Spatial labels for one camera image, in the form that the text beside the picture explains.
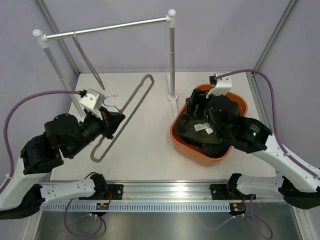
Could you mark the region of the olive green shorts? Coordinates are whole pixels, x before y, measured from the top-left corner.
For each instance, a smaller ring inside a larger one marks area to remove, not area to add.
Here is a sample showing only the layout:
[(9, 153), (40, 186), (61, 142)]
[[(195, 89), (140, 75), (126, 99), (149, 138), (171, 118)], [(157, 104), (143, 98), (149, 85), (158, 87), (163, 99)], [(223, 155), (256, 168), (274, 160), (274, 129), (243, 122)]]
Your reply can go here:
[(187, 144), (203, 150), (210, 158), (224, 156), (230, 145), (217, 137), (204, 118), (194, 118), (186, 113), (181, 114), (174, 126), (175, 133)]

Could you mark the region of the grey hanger with metal hook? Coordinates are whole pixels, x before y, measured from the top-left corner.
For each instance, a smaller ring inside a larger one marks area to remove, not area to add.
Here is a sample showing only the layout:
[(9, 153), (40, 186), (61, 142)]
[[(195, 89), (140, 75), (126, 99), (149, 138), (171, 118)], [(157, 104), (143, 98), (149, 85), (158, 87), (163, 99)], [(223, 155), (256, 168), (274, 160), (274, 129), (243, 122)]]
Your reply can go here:
[(75, 31), (72, 32), (73, 36), (72, 36), (72, 40), (77, 48), (77, 50), (79, 51), (82, 59), (84, 60), (84, 62), (86, 63), (87, 67), (89, 68), (90, 72), (92, 73), (93, 77), (95, 78), (95, 80), (97, 81), (97, 83), (99, 84), (99, 86), (102, 88), (102, 90), (105, 90), (105, 85), (100, 77), (100, 75), (98, 74), (98, 72), (96, 71), (96, 69), (94, 68), (94, 66), (92, 65), (92, 63), (90, 62), (90, 60), (88, 59), (87, 55), (85, 54), (79, 40), (77, 37), (77, 34)]

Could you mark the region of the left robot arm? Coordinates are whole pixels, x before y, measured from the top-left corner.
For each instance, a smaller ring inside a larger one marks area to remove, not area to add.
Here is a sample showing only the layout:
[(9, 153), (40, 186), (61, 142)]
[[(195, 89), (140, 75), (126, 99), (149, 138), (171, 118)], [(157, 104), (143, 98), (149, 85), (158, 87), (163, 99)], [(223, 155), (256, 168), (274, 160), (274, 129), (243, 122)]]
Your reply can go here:
[(55, 201), (79, 198), (100, 200), (108, 193), (102, 174), (88, 180), (44, 185), (54, 168), (73, 159), (97, 137), (113, 139), (125, 115), (101, 107), (102, 117), (87, 112), (83, 122), (64, 113), (45, 123), (43, 134), (29, 140), (20, 152), (16, 169), (0, 194), (1, 220), (23, 219)]

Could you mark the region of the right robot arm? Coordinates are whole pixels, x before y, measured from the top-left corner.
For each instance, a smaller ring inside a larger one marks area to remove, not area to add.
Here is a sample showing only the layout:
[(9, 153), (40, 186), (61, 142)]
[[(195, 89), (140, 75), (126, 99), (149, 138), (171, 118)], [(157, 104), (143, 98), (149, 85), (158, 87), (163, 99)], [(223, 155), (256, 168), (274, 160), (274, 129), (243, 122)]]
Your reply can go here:
[(205, 97), (196, 88), (186, 99), (187, 113), (198, 111), (213, 132), (237, 150), (258, 157), (280, 172), (277, 177), (234, 173), (218, 193), (226, 198), (282, 196), (290, 205), (309, 210), (320, 205), (320, 180), (312, 167), (289, 154), (277, 136), (262, 122), (240, 114), (239, 104), (225, 95)]

